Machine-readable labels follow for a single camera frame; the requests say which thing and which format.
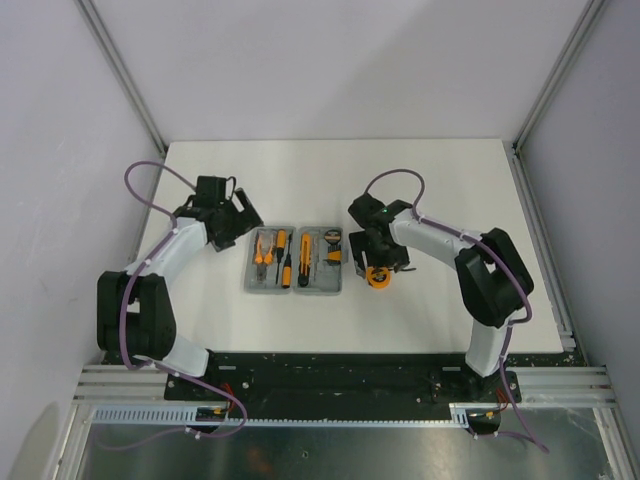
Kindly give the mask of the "orange tape measure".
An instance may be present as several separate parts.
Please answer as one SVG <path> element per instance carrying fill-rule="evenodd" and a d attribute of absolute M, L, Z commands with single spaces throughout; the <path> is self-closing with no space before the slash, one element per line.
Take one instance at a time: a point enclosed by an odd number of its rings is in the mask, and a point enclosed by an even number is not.
<path fill-rule="evenodd" d="M 365 272 L 365 280 L 372 288 L 381 290 L 390 285 L 394 274 L 413 271 L 415 271 L 415 268 L 402 268 L 394 271 L 388 267 L 368 267 Z"/>

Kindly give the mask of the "orange black utility knife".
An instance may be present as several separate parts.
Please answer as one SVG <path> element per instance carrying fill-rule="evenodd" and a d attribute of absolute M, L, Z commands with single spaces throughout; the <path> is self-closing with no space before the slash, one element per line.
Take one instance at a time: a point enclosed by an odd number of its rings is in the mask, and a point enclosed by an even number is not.
<path fill-rule="evenodd" d="M 298 269 L 298 286 L 300 288 L 309 285 L 311 272 L 312 238 L 311 234 L 305 232 L 300 238 L 300 255 Z"/>

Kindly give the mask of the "grey plastic tool case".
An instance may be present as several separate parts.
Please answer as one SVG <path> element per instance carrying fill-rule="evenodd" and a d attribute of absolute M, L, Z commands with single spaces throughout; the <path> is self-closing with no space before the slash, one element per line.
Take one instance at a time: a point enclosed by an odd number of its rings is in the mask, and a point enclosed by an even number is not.
<path fill-rule="evenodd" d="M 256 281 L 256 267 L 253 264 L 254 244 L 256 234 L 261 229 L 272 229 L 277 232 L 284 229 L 288 234 L 292 233 L 291 242 L 291 256 L 292 256 L 292 275 L 291 286 L 288 289 L 281 287 L 282 280 L 282 268 L 284 266 L 287 247 L 285 248 L 284 257 L 281 264 L 281 271 L 279 276 L 279 283 L 275 282 L 276 277 L 276 245 L 274 251 L 273 265 L 269 269 L 269 274 L 265 284 L 259 284 Z M 341 242 L 336 245 L 340 245 L 342 249 L 342 263 L 340 265 L 332 266 L 325 262 L 327 251 L 330 246 L 325 240 L 322 242 L 322 254 L 321 262 L 319 265 L 315 264 L 314 258 L 314 237 L 318 230 L 324 233 L 329 229 L 340 229 L 342 233 Z M 298 269 L 299 269 L 299 255 L 300 255 L 300 238 L 305 232 L 311 234 L 312 238 L 312 255 L 311 255 L 311 272 L 309 285 L 304 288 L 298 286 Z M 342 292 L 343 275 L 342 267 L 344 262 L 348 259 L 348 248 L 345 246 L 345 235 L 343 229 L 337 226 L 306 226 L 301 228 L 295 228 L 293 226 L 267 226 L 256 229 L 250 237 L 248 259 L 246 264 L 245 276 L 244 276 L 244 288 L 245 291 L 252 294 L 267 294 L 267 295 L 284 295 L 291 291 L 297 292 L 301 295 L 307 296 L 333 296 Z"/>

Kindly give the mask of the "orange handle slim screwdriver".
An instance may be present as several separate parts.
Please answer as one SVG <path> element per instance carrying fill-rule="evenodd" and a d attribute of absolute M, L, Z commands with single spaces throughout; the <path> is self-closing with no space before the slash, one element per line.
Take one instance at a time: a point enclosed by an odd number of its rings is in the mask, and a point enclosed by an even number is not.
<path fill-rule="evenodd" d="M 290 233 L 287 240 L 287 251 L 284 261 L 284 266 L 282 268 L 282 280 L 281 287 L 283 289 L 288 289 L 291 286 L 291 275 L 292 275 L 292 256 L 291 256 L 291 242 L 292 242 L 293 234 Z"/>

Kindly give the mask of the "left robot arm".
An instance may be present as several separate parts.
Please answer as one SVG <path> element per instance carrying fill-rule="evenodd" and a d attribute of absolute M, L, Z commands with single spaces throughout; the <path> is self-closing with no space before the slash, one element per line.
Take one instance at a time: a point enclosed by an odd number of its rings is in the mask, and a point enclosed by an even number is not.
<path fill-rule="evenodd" d="M 97 344 L 140 368 L 160 364 L 187 375 L 197 398 L 214 397 L 220 374 L 209 352 L 178 333 L 169 287 L 197 254 L 229 249 L 263 221 L 236 178 L 200 176 L 194 193 L 169 214 L 169 228 L 142 258 L 97 281 Z"/>

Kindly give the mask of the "orange handle pliers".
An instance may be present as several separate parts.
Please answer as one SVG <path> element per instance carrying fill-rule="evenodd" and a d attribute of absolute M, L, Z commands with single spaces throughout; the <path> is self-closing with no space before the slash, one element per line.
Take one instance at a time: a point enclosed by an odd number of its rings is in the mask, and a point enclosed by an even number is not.
<path fill-rule="evenodd" d="M 276 245 L 276 232 L 261 229 L 257 232 L 254 244 L 253 264 L 256 267 L 256 281 L 265 284 L 269 269 L 273 265 Z"/>

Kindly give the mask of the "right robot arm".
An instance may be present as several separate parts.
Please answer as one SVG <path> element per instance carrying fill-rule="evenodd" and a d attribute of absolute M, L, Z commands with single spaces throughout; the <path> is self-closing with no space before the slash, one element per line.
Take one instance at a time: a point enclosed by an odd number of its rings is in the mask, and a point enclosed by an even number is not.
<path fill-rule="evenodd" d="M 418 215 L 405 201 L 385 205 L 368 193 L 348 213 L 361 228 L 349 235 L 356 273 L 370 286 L 383 288 L 406 270 L 411 249 L 456 272 L 473 319 L 461 388 L 473 401 L 486 400 L 497 389 L 494 373 L 506 360 L 511 328 L 532 319 L 534 282 L 510 236 L 499 228 L 463 231 Z"/>

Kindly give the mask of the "orange handle thick screwdriver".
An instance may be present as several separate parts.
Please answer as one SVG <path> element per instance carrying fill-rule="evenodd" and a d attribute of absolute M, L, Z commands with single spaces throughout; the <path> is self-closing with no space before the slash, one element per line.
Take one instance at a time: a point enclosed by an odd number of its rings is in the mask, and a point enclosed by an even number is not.
<path fill-rule="evenodd" d="M 286 230 L 281 229 L 277 232 L 276 235 L 276 277 L 275 282 L 279 283 L 279 276 L 281 271 L 281 264 L 284 257 L 285 248 L 289 243 L 289 234 Z"/>

